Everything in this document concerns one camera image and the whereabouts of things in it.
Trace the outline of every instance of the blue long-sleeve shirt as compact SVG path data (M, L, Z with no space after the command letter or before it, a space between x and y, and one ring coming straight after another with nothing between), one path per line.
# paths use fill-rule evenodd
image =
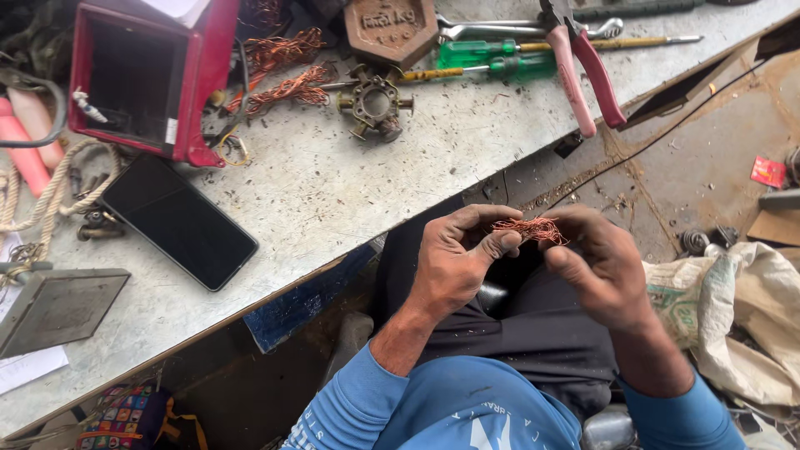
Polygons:
M646 450L742 450L730 415L695 378L686 394L655 399L621 383ZM579 449L578 420L497 360L440 358L403 378L366 345L311 400L284 448L375 450Z

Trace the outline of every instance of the black pants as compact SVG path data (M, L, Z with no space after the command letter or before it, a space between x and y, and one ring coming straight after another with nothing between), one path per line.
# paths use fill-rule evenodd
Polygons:
M463 206L457 195L390 231L373 302L377 326L410 292L425 224ZM571 286L546 270L536 242L523 244L520 252L516 259L495 262L486 276L515 292L513 298L494 317L473 299L444 319L418 364L456 355L501 360L563 402L583 423L610 401L609 384L617 366L608 330L583 312Z

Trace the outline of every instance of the gray work table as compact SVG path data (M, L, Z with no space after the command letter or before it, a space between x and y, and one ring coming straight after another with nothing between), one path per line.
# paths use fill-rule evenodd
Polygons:
M691 13L627 19L620 37L703 34L684 46L601 53L620 104L726 52L795 14L800 0L706 5ZM535 17L532 1L440 1L448 18ZM432 67L424 58L418 66ZM302 68L280 78L295 76ZM259 89L274 84L262 83ZM582 80L594 114L600 113ZM401 86L414 115L390 144L347 132L354 122L330 106L277 105L238 135L252 163L185 167L204 194L259 242L253 259L219 292L208 292L136 234L81 243L82 219L60 219L50 260L56 268L122 267L133 276L94 337L66 345L70 364L0 396L0 436L64 412L200 335L241 317L341 255L577 128L555 77L504 85L472 76ZM23 198L18 214L32 202ZM22 233L29 242L38 231Z

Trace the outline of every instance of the pliers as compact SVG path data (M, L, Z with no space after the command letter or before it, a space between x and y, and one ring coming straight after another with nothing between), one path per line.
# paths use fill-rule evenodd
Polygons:
M581 84L575 74L573 53L589 75L589 81L594 88L594 95L597 97L606 124L610 128L624 125L627 120L617 106L614 88L611 86L606 68L602 65L598 52L589 43L586 30L581 29L573 20L569 0L539 0L539 4L542 5L545 23L550 30L545 40L553 47L558 76L564 86L566 98L572 106L572 112L578 120L581 135L590 138L597 134L597 127L594 125L586 99L583 98Z

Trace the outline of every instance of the red packet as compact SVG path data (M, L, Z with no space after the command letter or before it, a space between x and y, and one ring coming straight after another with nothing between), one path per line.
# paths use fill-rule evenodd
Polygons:
M750 179L764 183L767 186L780 188L784 177L786 177L786 166L783 163L776 163L761 156L755 157Z

